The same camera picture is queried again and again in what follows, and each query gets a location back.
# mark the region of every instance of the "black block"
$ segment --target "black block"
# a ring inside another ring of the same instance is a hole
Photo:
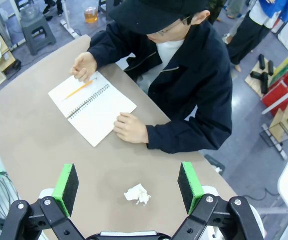
[[[272,60],[268,61],[268,74],[272,76],[274,74],[274,63]]]
[[[253,79],[261,80],[261,74],[259,72],[252,71],[249,75]]]
[[[260,85],[260,91],[262,94],[268,93],[268,74],[266,72],[263,72],[261,74],[261,85]]]
[[[259,68],[264,70],[265,69],[265,60],[264,60],[264,55],[260,54],[258,56],[258,61],[259,61]]]

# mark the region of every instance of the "metal bolt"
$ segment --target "metal bolt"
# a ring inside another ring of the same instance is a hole
[[[18,206],[17,206],[19,209],[23,209],[24,208],[24,204],[23,203],[20,203],[20,204],[18,204]]]
[[[52,201],[50,201],[49,199],[47,199],[47,200],[44,201],[44,204],[45,204],[45,205],[49,205],[51,202],[52,202]]]
[[[239,199],[235,199],[234,203],[235,203],[237,206],[239,206],[239,205],[242,204],[242,202],[241,202]]]
[[[211,196],[206,197],[206,202],[212,203],[213,201],[214,201],[214,199]]]

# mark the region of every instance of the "table leg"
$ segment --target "table leg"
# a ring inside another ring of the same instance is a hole
[[[9,0],[9,1],[10,1],[10,4],[12,5],[12,7],[14,9],[14,13],[16,15],[16,18],[17,18],[19,26],[20,26],[21,17],[20,17],[20,13],[19,13],[19,10],[17,8],[16,2],[15,2],[15,0]]]
[[[65,20],[63,20],[63,19],[60,20],[60,24],[70,33],[70,35],[73,38],[77,39],[79,37],[79,35],[70,27],[66,1],[65,0],[61,0],[61,1],[62,1],[62,5],[63,5]]]
[[[10,36],[9,36],[7,30],[6,30],[5,22],[4,22],[4,20],[3,20],[3,17],[1,16],[1,14],[0,14],[0,34],[1,34],[1,36],[3,37],[6,45],[7,45],[8,47],[11,47],[13,44],[12,44],[12,41],[11,41],[11,39],[10,39]]]

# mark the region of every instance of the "white page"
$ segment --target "white page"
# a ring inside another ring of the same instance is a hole
[[[119,113],[131,113],[135,108],[132,101],[111,85],[68,121],[95,147],[113,130]]]
[[[74,77],[70,77],[51,90],[49,96],[67,118],[70,112],[85,100],[103,86],[109,85],[101,94],[68,118],[75,129],[95,147],[114,128],[114,121],[119,113],[131,113],[136,105],[112,86],[99,72],[92,75],[91,79],[95,79],[93,83],[65,99],[67,95],[83,85]]]
[[[67,98],[69,94],[73,93],[75,90],[84,85],[83,82],[79,82],[74,78],[74,76],[67,78],[48,93],[66,118],[69,116],[71,111],[82,104],[87,98],[91,97],[92,94],[97,92],[104,85],[109,83],[99,72],[95,72],[90,79],[93,80],[92,83],[80,89],[77,93],[73,94],[69,98]]]

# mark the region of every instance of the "black cap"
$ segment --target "black cap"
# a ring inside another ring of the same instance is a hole
[[[184,15],[206,9],[208,0],[125,0],[109,16],[139,34],[153,34]]]

